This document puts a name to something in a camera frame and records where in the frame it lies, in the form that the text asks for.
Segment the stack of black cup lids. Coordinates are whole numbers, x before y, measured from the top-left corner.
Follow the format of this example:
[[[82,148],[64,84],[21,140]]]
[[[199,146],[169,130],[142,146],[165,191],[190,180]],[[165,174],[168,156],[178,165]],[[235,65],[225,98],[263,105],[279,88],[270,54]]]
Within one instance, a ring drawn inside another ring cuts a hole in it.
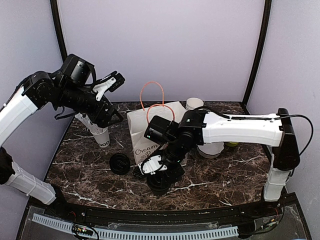
[[[115,153],[109,159],[110,170],[116,175],[126,175],[131,166],[130,159],[123,153]]]

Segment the white paper gift bag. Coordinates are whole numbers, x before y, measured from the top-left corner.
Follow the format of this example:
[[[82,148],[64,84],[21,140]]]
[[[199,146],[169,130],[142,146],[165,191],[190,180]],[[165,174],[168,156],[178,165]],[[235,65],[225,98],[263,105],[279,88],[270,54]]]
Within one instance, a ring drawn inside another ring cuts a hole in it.
[[[162,95],[161,103],[145,107],[142,92],[139,95],[141,109],[127,114],[127,122],[135,163],[138,165],[166,142],[164,133],[172,121],[179,123],[186,109],[179,101],[165,103]]]

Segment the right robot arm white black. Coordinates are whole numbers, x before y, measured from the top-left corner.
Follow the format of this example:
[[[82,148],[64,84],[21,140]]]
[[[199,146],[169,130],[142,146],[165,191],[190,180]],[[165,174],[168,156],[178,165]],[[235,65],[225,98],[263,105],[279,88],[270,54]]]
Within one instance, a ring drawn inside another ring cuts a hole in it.
[[[275,208],[290,173],[300,164],[301,151],[290,115],[285,108],[267,115],[221,114],[208,107],[188,110],[174,131],[161,160],[173,169],[193,147],[220,142],[238,142],[270,146],[271,167],[263,188],[263,200],[255,213],[266,217]]]

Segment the stack of paper coffee cups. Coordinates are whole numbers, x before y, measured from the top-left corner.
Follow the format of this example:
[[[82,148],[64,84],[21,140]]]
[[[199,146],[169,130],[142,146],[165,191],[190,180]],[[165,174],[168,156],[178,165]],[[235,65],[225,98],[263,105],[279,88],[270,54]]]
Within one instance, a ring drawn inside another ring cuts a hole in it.
[[[187,111],[190,111],[190,110],[194,110],[198,107],[202,107],[204,105],[204,102],[197,98],[197,97],[190,97],[186,100],[186,105],[185,105],[185,109]]]

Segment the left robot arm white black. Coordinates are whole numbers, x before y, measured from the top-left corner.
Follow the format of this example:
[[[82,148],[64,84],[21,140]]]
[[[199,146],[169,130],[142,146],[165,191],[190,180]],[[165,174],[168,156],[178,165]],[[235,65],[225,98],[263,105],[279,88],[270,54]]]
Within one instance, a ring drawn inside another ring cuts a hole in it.
[[[70,54],[54,72],[32,73],[15,88],[0,108],[0,144],[7,140],[36,112],[47,104],[57,110],[71,109],[89,118],[99,128],[107,128],[123,120],[122,115],[105,96],[125,83],[118,71],[98,79],[95,66],[83,58]],[[60,218],[67,218],[70,206],[58,186],[46,183],[25,171],[0,148],[0,183],[50,206]]]

